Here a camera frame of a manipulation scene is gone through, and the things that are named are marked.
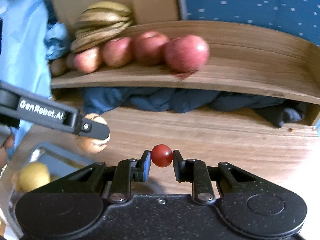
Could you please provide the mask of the person's left hand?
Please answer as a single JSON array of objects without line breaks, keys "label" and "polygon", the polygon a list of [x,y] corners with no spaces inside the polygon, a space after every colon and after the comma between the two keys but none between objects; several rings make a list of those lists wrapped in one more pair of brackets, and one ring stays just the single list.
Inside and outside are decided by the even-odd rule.
[{"label": "person's left hand", "polygon": [[7,150],[14,147],[15,136],[12,133],[0,148],[0,168],[7,164]]}]

